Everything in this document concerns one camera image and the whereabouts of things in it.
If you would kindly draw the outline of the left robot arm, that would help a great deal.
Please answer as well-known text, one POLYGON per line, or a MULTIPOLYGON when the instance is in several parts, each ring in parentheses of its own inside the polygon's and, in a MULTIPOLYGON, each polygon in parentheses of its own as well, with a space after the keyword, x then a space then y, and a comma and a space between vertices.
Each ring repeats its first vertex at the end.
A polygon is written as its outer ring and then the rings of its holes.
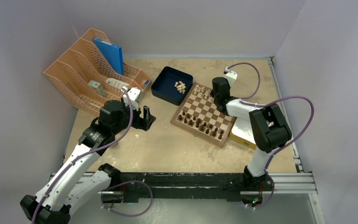
POLYGON ((122 100, 107 101, 54 177, 34 196, 22 198, 26 217, 33 224, 67 224, 97 192, 122 186, 121 172, 110 164, 103 164, 89 180, 79 180, 108 147, 118 143, 118 133, 127 134, 131 127, 148 131, 155 120, 147 106, 141 112, 122 100))

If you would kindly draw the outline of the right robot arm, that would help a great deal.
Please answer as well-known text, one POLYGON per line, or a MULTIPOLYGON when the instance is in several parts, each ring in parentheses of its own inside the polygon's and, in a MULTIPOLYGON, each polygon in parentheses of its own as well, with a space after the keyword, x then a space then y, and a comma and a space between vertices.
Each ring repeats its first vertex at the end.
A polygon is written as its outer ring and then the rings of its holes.
POLYGON ((273 153, 291 140, 292 132, 276 103, 255 105, 230 95, 229 81, 225 77, 212 79, 214 104, 227 116, 250 122, 256 149, 253 158, 244 168, 243 184, 249 190, 260 186, 273 153))

